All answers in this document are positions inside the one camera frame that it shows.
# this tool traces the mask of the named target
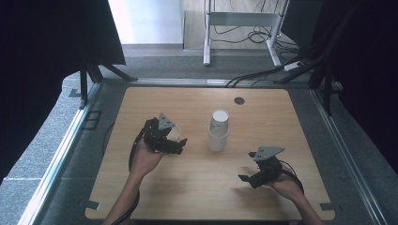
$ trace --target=white stand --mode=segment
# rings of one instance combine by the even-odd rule
[[[279,13],[243,13],[243,12],[212,12],[211,0],[207,1],[206,11],[206,37],[204,47],[204,65],[210,65],[210,26],[259,26],[273,27],[271,39],[267,40],[267,47],[275,67],[281,66],[281,61],[274,49],[274,44],[278,32],[282,25],[283,16],[287,7],[287,1],[283,0],[283,5]]]

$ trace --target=metal frame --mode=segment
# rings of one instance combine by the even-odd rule
[[[137,86],[185,86],[185,87],[225,87],[229,80],[209,80],[209,79],[138,79],[136,82],[130,82],[132,85]],[[253,82],[243,81],[239,83],[238,87],[248,88],[251,87]],[[100,91],[100,83],[94,83],[90,89],[89,97],[95,99]],[[277,84],[274,82],[259,82],[256,87],[258,88],[305,88],[308,89],[306,83],[300,84]],[[320,97],[318,91],[310,89],[311,95],[314,98],[315,104],[325,121],[325,124],[330,132],[330,136],[334,140],[334,143],[341,154],[342,160],[350,174],[359,195],[363,199],[363,203],[368,210],[370,217],[372,218],[374,224],[388,224],[385,220],[383,213],[378,206],[374,194],[369,189],[360,169],[357,167],[355,160],[352,158],[348,147],[346,146],[344,139],[342,138],[339,129],[334,124],[331,116],[323,108],[322,97]],[[53,160],[51,161],[46,173],[41,179],[32,199],[25,208],[23,216],[21,217],[18,224],[33,224],[41,210],[49,191],[51,190],[55,178],[60,172],[60,169],[67,157],[67,154],[71,148],[74,138],[77,135],[79,128],[81,127],[86,114],[89,109],[93,106],[94,100],[88,101],[86,107],[80,109],[72,123],[69,126],[67,134],[59,145]]]
[[[273,27],[271,31],[271,39],[267,40],[267,47],[275,67],[281,66],[278,54],[275,51],[274,44],[276,37],[282,26],[284,13],[286,12],[288,0],[283,0],[283,4],[279,13],[242,13],[242,12],[212,12],[211,0],[207,1],[206,11],[206,37],[204,46],[203,63],[205,66],[210,65],[210,26],[260,26]]]

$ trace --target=wrist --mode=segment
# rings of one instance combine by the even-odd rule
[[[304,196],[304,194],[299,193],[297,195],[293,195],[290,200],[295,204],[295,205],[303,205],[308,202],[307,198]]]

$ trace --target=black curtain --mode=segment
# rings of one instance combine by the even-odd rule
[[[125,65],[107,0],[2,1],[0,179],[54,107],[63,80],[89,58]]]
[[[340,100],[398,172],[398,7],[362,0],[331,63]]]

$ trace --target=human hand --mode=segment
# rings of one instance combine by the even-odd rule
[[[285,165],[283,165],[283,170],[292,172]],[[278,194],[293,202],[296,198],[304,195],[293,178],[284,173],[281,173],[276,181],[267,183],[266,186],[271,187]]]
[[[130,174],[144,177],[156,168],[164,155],[166,155],[166,153],[152,151],[146,145],[144,139],[141,139],[137,143],[137,148],[131,163]]]

